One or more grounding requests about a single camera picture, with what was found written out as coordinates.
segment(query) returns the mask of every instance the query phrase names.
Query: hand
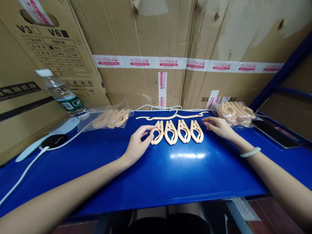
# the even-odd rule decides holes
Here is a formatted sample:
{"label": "hand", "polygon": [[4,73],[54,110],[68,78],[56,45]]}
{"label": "hand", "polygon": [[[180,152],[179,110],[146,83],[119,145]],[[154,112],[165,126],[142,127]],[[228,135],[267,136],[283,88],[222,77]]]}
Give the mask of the hand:
{"label": "hand", "polygon": [[133,165],[144,154],[147,147],[154,139],[154,135],[149,135],[143,142],[141,138],[148,134],[147,130],[154,129],[153,125],[143,125],[139,127],[134,134],[131,135],[128,148],[122,158],[125,158],[131,165]]}
{"label": "hand", "polygon": [[203,124],[207,126],[207,130],[212,130],[218,136],[233,141],[239,135],[234,132],[230,125],[226,122],[225,119],[216,118],[216,117],[206,117],[202,119]]}

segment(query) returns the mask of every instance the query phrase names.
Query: bottle label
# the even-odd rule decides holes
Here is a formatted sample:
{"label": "bottle label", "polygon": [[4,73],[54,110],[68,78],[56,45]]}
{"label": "bottle label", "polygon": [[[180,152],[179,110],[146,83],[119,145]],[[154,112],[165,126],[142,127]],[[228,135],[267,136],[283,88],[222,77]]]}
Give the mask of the bottle label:
{"label": "bottle label", "polygon": [[58,101],[58,102],[62,104],[64,108],[69,112],[77,111],[81,108],[84,108],[84,105],[82,104],[82,102],[79,100],[77,96],[66,101]]}

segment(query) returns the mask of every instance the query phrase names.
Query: blue table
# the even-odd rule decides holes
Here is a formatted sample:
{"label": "blue table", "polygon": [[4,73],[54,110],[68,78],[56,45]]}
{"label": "blue table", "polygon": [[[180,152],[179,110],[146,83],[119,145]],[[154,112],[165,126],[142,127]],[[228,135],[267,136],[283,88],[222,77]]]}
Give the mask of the blue table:
{"label": "blue table", "polygon": [[[46,152],[0,206],[0,217],[32,198],[122,156],[136,129],[156,123],[156,120],[136,120],[136,117],[172,114],[168,111],[136,112],[124,129],[85,132],[65,147]],[[184,111],[179,111],[179,114],[190,115]],[[136,164],[93,195],[72,216],[267,194],[268,190],[246,161],[239,157],[237,149],[212,131],[207,131],[200,119],[197,121],[204,132],[201,144],[196,144],[193,139],[183,144],[178,139],[175,145],[170,146],[163,138],[158,145],[150,145]],[[177,126],[178,118],[172,121]],[[304,147],[284,150],[254,129],[236,131],[312,189],[311,151]],[[36,150],[20,163],[10,162],[0,169],[1,198],[38,152]]]}

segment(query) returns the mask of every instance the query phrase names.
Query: bottle cap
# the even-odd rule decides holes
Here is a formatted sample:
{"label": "bottle cap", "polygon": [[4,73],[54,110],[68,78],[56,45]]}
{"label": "bottle cap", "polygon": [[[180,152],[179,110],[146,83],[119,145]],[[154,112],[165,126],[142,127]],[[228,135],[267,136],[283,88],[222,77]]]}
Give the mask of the bottle cap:
{"label": "bottle cap", "polygon": [[39,76],[53,76],[53,73],[49,69],[36,70]]}

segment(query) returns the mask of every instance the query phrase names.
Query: cardboard wall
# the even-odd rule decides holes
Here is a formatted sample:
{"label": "cardboard wall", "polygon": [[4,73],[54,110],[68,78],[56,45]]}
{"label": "cardboard wall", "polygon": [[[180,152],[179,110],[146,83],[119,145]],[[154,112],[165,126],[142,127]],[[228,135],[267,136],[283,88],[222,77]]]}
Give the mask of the cardboard wall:
{"label": "cardboard wall", "polygon": [[[195,1],[71,1],[92,54],[186,57]],[[167,106],[181,103],[184,70],[99,68],[111,104],[159,105],[158,72],[167,72]]]}
{"label": "cardboard wall", "polygon": [[[309,0],[78,0],[71,4],[94,55],[284,63],[312,29]],[[275,75],[98,69],[110,102],[117,104],[126,96],[133,108],[159,104],[159,71],[168,73],[167,106],[186,109],[205,108],[212,90],[250,104]]]}
{"label": "cardboard wall", "polygon": [[[35,72],[38,67],[1,22],[0,32],[0,50],[2,51],[0,55],[0,115],[9,114],[11,116],[0,122],[0,165],[2,165],[42,137],[47,128],[52,127],[67,113],[56,101],[27,112],[19,113],[17,111],[18,108],[46,99],[50,95],[44,88],[43,79]],[[20,84],[26,84],[27,86],[24,88],[27,89],[30,88],[29,84],[33,83],[41,90],[10,99],[5,96],[8,94],[5,92],[15,95],[14,89],[2,89],[12,86],[17,90],[16,95],[20,95],[24,91]]]}
{"label": "cardboard wall", "polygon": [[[312,2],[202,0],[190,57],[284,63],[312,30]],[[183,107],[205,108],[212,90],[251,104],[275,74],[188,70]]]}
{"label": "cardboard wall", "polygon": [[39,69],[50,69],[89,107],[109,105],[102,79],[69,1],[32,1],[57,27],[23,17],[20,1],[3,0],[0,19]]}
{"label": "cardboard wall", "polygon": [[[308,94],[312,93],[312,55],[282,85]],[[307,98],[290,94],[274,94],[260,111],[289,129],[312,141],[312,103]]]}

